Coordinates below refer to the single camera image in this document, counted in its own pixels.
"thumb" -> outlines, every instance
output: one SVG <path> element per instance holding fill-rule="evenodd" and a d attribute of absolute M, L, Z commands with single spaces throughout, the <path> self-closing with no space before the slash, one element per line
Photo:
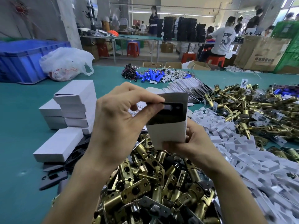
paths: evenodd
<path fill-rule="evenodd" d="M 187 143 L 163 142 L 162 147 L 166 151 L 182 155 L 184 155 L 187 151 Z"/>
<path fill-rule="evenodd" d="M 137 125 L 138 128 L 143 128 L 145 124 L 163 108 L 164 105 L 161 103 L 147 105 L 133 117 L 134 124 Z"/>

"orange object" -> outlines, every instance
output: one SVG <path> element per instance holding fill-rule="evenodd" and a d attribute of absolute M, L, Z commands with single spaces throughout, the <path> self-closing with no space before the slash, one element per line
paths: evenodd
<path fill-rule="evenodd" d="M 106 43 L 97 43 L 97 51 L 99 53 L 99 56 L 109 57 Z"/>
<path fill-rule="evenodd" d="M 108 33 L 115 35 L 116 37 L 118 37 L 118 33 L 114 30 L 110 30 L 108 31 Z"/>
<path fill-rule="evenodd" d="M 139 48 L 137 42 L 129 42 L 127 46 L 127 56 L 133 55 L 134 57 L 139 56 Z"/>
<path fill-rule="evenodd" d="M 217 66 L 219 66 L 219 63 L 221 63 L 220 66 L 223 67 L 224 61 L 225 61 L 225 57 L 209 56 L 207 58 L 206 63 L 207 64 L 217 65 Z"/>
<path fill-rule="evenodd" d="M 195 61 L 196 60 L 196 53 L 188 53 L 184 52 L 181 63 L 186 63 L 189 61 Z"/>

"forearm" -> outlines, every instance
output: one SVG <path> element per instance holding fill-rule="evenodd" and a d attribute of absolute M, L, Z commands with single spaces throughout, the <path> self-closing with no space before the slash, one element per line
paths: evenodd
<path fill-rule="evenodd" d="M 79 160 L 43 224 L 91 223 L 100 192 L 113 170 Z"/>
<path fill-rule="evenodd" d="M 230 165 L 212 177 L 220 202 L 221 212 L 227 224 L 266 224 L 262 211 Z"/>

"hand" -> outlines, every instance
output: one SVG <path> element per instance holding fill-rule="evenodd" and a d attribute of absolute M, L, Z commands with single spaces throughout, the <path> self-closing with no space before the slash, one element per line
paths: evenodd
<path fill-rule="evenodd" d="M 136 116 L 137 102 L 151 103 Z M 96 103 L 95 123 L 87 151 L 82 159 L 92 166 L 115 169 L 131 153 L 144 125 L 163 109 L 165 99 L 125 82 Z"/>
<path fill-rule="evenodd" d="M 230 165 L 214 146 L 204 128 L 189 118 L 187 120 L 186 142 L 164 142 L 163 149 L 189 158 L 210 178 Z"/>

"right hand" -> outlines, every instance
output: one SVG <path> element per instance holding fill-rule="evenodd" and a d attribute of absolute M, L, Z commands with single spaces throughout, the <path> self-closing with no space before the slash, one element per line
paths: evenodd
<path fill-rule="evenodd" d="M 189 158 L 204 173 L 213 178 L 230 164 L 212 143 L 204 128 L 191 119 L 187 120 L 187 143 L 164 142 L 163 149 Z"/>

